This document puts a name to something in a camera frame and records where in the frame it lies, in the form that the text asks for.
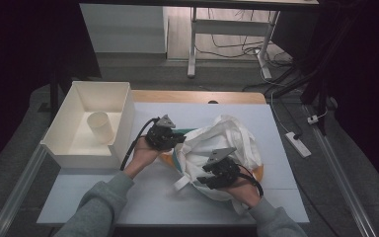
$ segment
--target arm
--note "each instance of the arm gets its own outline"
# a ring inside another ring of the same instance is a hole
[[[238,201],[246,204],[249,214],[257,222],[258,236],[307,236],[282,207],[274,208],[249,181],[239,178],[231,187],[223,189]]]
[[[98,182],[87,191],[76,213],[55,236],[108,236],[127,203],[126,194],[134,184],[132,179],[160,153],[151,149],[144,138],[140,138],[134,148],[133,159],[124,171],[108,183]]]

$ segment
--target white cup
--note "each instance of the white cup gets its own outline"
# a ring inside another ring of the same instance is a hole
[[[95,112],[88,116],[88,126],[100,143],[107,143],[114,137],[109,116],[104,112]]]

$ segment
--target plastic bag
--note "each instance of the plastic bag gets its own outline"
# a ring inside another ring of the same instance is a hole
[[[215,200],[232,200],[238,213],[241,213],[240,203],[226,192],[211,190],[197,180],[197,177],[208,177],[202,166],[208,160],[214,149],[235,147],[236,151],[229,157],[252,171],[257,181],[260,181],[264,165],[255,138],[236,118],[222,115],[215,119],[213,125],[192,130],[186,134],[184,143],[177,145],[173,155],[163,155],[162,158],[175,166],[183,177],[175,183],[176,190],[191,183],[200,192]]]

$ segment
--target gray sleeve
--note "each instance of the gray sleeve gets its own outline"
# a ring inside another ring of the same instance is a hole
[[[303,229],[288,217],[284,208],[274,208],[264,197],[249,210],[249,214],[257,221],[258,236],[307,236]]]
[[[108,236],[124,208],[133,181],[119,172],[108,183],[98,182],[82,197],[76,213],[55,236]]]

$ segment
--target white box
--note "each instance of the white box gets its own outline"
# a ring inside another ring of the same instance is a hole
[[[87,118],[105,112],[114,138],[107,144],[95,139]],[[41,145],[62,168],[119,168],[128,149],[134,103],[127,82],[72,83]]]

